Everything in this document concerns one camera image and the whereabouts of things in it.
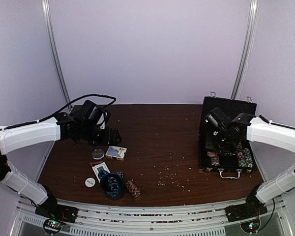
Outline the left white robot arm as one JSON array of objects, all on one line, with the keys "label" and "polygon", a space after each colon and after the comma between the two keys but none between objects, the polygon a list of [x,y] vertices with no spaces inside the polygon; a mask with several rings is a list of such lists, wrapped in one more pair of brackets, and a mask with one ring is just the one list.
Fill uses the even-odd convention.
[{"label": "left white robot arm", "polygon": [[106,126],[110,112],[90,100],[70,113],[61,110],[47,118],[11,126],[0,126],[0,183],[29,198],[50,218],[57,218],[61,208],[51,190],[28,178],[8,162],[7,154],[45,142],[71,139],[78,143],[110,146],[121,143],[118,129]]}]

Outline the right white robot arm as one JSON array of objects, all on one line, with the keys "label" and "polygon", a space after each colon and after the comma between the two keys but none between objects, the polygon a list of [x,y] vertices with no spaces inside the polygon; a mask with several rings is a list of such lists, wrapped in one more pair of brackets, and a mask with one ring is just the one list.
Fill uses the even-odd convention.
[{"label": "right white robot arm", "polygon": [[[274,123],[263,116],[240,113],[235,118],[227,116],[220,108],[214,108],[204,118],[211,143],[217,151],[235,152],[246,141],[259,142],[295,153],[295,127]],[[257,185],[245,200],[241,209],[227,208],[247,217],[257,215],[265,204],[275,197],[295,188],[295,163],[277,177]]]}]

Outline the white dealer button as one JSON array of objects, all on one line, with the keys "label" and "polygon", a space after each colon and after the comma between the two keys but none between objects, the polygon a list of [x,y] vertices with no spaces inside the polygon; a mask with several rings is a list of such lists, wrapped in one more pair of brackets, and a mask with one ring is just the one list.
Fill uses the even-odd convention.
[{"label": "white dealer button", "polygon": [[85,186],[87,188],[92,188],[96,185],[96,180],[92,177],[89,177],[85,180]]}]

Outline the orange black chip stack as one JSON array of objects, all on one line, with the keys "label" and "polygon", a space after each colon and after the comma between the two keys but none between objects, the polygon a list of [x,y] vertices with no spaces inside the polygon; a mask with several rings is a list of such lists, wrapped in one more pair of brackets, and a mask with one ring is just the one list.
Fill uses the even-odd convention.
[{"label": "orange black chip stack", "polygon": [[132,181],[128,180],[125,184],[127,191],[133,198],[137,198],[141,195],[140,188]]},{"label": "orange black chip stack", "polygon": [[211,162],[212,166],[219,166],[220,165],[218,153],[208,151],[207,152],[207,157],[210,158],[210,162]]}]

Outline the white card deck box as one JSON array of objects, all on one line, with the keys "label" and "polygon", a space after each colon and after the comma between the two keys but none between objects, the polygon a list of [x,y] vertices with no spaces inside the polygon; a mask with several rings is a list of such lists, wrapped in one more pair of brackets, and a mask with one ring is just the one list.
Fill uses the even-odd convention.
[{"label": "white card deck box", "polygon": [[105,170],[108,173],[110,173],[110,170],[109,170],[108,166],[103,161],[101,161],[101,162],[91,162],[90,165],[91,165],[91,167],[93,169],[93,172],[95,173],[96,177],[97,177],[100,170]]}]

